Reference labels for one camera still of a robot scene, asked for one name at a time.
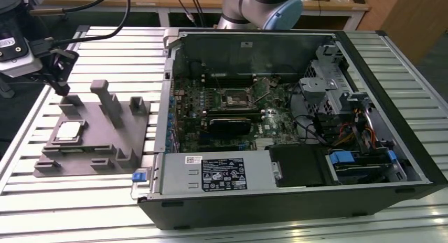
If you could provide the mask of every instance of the slotted aluminum surface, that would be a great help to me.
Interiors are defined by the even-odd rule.
[[[113,29],[90,27],[88,35]],[[152,161],[162,77],[162,28],[124,28],[109,41],[82,43],[69,77],[72,92],[84,101],[93,79],[106,79],[120,100],[152,101],[144,164]],[[349,33],[417,137],[446,175],[448,119],[445,106],[418,74],[374,33]],[[46,88],[34,106],[36,119],[0,181],[0,239],[12,242],[445,242],[448,189],[408,200],[373,216],[288,223],[160,231],[130,199],[130,175],[34,178],[33,165],[61,113],[60,97]]]

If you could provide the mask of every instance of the red wire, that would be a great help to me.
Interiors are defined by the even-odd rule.
[[[338,138],[342,136],[342,130],[344,130],[344,127],[348,126],[349,123],[345,123],[344,125],[341,125],[341,128],[338,129]]]

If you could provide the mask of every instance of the power supply label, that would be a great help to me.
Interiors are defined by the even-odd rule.
[[[202,160],[201,167],[205,192],[246,189],[242,158]]]

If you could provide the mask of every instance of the gray floor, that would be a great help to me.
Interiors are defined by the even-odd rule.
[[[77,13],[69,15],[68,20],[60,20],[60,17],[45,18],[48,28],[54,39],[70,38],[78,25],[114,26],[121,20],[121,13]],[[218,15],[206,15],[206,24],[217,21]],[[170,15],[172,26],[192,27],[184,14]],[[154,13],[133,13],[126,26],[160,26],[158,18]],[[448,99],[448,34],[445,34],[426,58],[417,66],[422,75],[438,91],[444,99]],[[25,119],[28,111],[34,103],[38,93],[42,89],[40,84],[22,83],[25,80],[10,80],[5,78],[10,87],[16,91],[12,99],[0,99],[0,158],[6,151],[9,142]]]

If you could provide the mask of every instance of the table leg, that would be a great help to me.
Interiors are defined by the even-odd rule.
[[[160,21],[160,27],[169,27],[169,9],[168,8],[157,8],[158,13],[158,21]]]
[[[353,11],[352,16],[349,17],[344,30],[356,30],[357,25],[362,20],[365,11]]]

